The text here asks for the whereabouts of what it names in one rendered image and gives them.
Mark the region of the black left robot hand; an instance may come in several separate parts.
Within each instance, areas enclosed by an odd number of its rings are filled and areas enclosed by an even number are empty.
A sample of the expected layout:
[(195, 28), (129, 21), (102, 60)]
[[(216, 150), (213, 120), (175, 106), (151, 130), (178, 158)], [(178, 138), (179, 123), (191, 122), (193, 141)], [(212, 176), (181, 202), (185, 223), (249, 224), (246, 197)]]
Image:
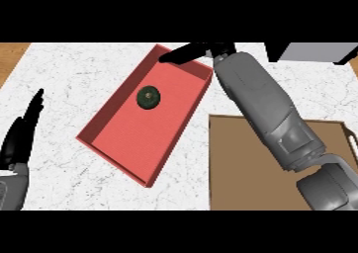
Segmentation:
[(0, 170), (17, 163), (27, 163), (31, 157), (36, 127), (40, 119), (45, 89), (40, 89), (28, 106), (25, 115), (18, 117), (9, 128), (0, 149)]

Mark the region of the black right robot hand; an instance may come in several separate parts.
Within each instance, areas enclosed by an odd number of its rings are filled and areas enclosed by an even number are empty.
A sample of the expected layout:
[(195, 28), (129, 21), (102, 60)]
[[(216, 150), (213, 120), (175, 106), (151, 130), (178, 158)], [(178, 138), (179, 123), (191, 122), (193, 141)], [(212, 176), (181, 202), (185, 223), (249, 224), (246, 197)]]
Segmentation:
[(234, 42), (191, 42), (160, 56), (160, 63), (185, 64), (206, 56), (231, 55), (237, 52)]

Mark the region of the dark green round squash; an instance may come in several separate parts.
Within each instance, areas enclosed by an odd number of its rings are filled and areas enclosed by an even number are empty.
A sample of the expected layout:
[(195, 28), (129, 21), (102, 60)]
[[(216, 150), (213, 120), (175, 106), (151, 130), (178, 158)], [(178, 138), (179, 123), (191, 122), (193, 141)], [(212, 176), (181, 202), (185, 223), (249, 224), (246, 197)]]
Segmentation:
[(138, 105), (142, 109), (154, 109), (161, 102), (161, 93), (156, 86), (145, 86), (138, 93)]

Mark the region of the red rectangular tray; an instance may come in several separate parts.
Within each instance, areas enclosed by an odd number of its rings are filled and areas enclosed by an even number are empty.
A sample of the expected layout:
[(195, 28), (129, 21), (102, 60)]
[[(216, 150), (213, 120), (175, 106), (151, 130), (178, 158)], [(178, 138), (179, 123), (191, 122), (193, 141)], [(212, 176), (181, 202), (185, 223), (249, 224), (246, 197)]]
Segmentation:
[[(160, 63), (170, 50), (156, 45), (89, 121), (77, 140), (147, 188), (154, 186), (206, 93), (213, 68), (191, 61)], [(145, 110), (138, 93), (156, 86), (160, 105)]]

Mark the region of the brown cardboard box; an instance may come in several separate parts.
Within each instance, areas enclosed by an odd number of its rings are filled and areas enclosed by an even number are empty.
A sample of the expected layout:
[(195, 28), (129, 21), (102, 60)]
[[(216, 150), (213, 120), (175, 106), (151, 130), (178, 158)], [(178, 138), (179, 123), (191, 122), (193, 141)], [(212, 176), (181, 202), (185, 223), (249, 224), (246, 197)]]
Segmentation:
[(357, 210), (358, 137), (339, 121), (309, 121), (327, 150), (300, 172), (283, 169), (243, 117), (209, 117), (215, 210)]

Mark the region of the grey and black appliance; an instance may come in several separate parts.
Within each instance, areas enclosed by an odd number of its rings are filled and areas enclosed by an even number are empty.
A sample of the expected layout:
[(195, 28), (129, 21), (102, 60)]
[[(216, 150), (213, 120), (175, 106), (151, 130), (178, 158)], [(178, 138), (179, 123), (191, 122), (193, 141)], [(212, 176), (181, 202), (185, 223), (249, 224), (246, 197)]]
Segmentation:
[(266, 42), (271, 62), (315, 61), (345, 65), (358, 56), (358, 42)]

